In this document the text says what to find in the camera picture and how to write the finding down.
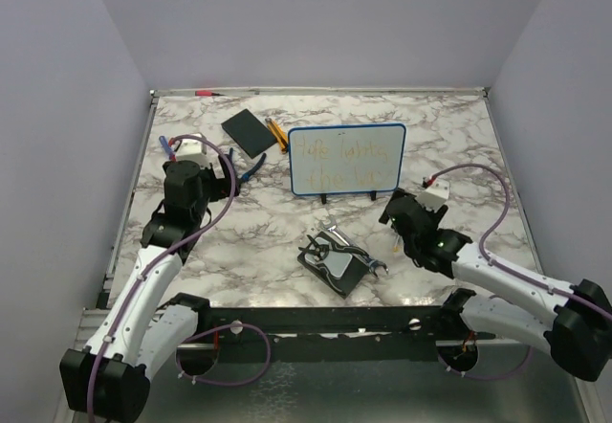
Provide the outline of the yellow capped white marker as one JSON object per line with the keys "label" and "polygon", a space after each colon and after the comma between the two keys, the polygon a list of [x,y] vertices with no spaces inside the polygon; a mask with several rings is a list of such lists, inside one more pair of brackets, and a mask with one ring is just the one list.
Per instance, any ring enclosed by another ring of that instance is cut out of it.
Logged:
{"label": "yellow capped white marker", "polygon": [[394,238],[394,243],[393,243],[393,248],[392,248],[393,253],[399,252],[401,242],[402,242],[401,237],[399,235],[396,235],[396,237]]}

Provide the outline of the blue framed whiteboard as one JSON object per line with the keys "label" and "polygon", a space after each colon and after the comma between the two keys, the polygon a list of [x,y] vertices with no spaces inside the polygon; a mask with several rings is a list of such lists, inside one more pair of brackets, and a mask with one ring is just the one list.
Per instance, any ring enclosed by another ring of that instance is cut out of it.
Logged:
{"label": "blue framed whiteboard", "polygon": [[401,180],[407,129],[398,122],[295,127],[288,132],[296,196],[388,192]]}

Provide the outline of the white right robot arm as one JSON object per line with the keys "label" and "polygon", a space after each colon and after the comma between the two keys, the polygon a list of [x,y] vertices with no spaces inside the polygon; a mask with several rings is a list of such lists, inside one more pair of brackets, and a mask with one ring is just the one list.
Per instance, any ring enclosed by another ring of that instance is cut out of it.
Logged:
{"label": "white right robot arm", "polygon": [[440,226],[448,208],[396,189],[379,219],[401,238],[404,254],[432,273],[493,294],[457,291],[439,315],[451,338],[468,331],[491,333],[550,355],[564,371],[595,382],[611,359],[611,303],[603,289],[545,277],[488,253],[467,235]]}

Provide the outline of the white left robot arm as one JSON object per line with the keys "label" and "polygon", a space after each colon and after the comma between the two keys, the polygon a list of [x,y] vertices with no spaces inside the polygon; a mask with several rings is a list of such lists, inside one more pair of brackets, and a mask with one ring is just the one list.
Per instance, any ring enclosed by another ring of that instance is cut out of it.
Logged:
{"label": "white left robot arm", "polygon": [[59,365],[68,406],[92,418],[138,419],[151,383],[181,341],[203,340],[211,318],[197,305],[174,302],[154,317],[162,295],[178,275],[203,232],[218,222],[209,204],[231,200],[239,181],[227,155],[223,177],[190,160],[164,164],[164,198],[143,229],[133,270],[112,309],[80,349],[67,350]]}

